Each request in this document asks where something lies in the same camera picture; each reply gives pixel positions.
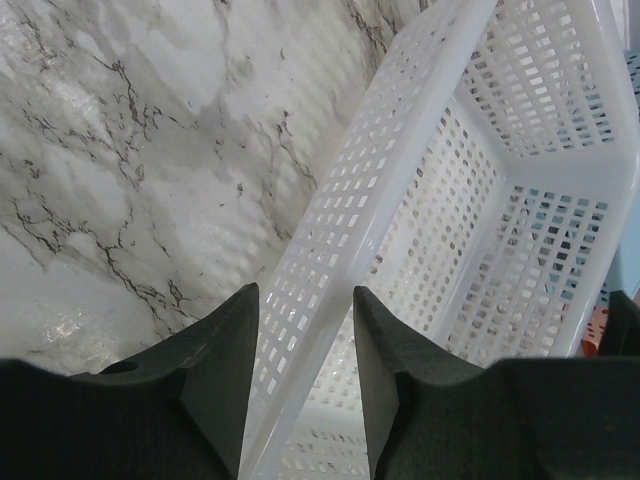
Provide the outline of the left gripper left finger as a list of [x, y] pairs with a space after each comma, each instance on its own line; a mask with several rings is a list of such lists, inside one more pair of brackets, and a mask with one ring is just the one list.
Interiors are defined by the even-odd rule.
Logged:
[[5, 479], [234, 479], [259, 326], [248, 284], [208, 316], [103, 371], [1, 363]]

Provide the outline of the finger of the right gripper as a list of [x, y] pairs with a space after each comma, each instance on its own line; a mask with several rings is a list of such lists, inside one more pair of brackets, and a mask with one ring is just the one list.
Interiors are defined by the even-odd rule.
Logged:
[[639, 306], [622, 290], [610, 294], [598, 358], [639, 362]]

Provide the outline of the white perforated plastic basket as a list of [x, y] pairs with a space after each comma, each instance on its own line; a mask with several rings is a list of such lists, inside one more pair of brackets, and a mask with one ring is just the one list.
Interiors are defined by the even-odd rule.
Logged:
[[271, 279], [243, 479], [368, 475], [358, 285], [481, 367], [573, 355], [639, 185], [607, 1], [439, 1], [395, 37]]

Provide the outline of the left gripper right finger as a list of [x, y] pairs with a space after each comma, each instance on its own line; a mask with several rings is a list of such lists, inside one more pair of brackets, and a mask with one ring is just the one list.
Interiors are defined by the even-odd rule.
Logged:
[[353, 292], [374, 479], [635, 479], [639, 362], [509, 358], [480, 368]]

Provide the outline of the pink perforated plastic basket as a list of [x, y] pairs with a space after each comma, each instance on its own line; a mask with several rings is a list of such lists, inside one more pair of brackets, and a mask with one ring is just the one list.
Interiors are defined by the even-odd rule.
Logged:
[[585, 357], [597, 355], [599, 345], [606, 328], [609, 309], [607, 306], [597, 305], [591, 315], [584, 332], [578, 353]]

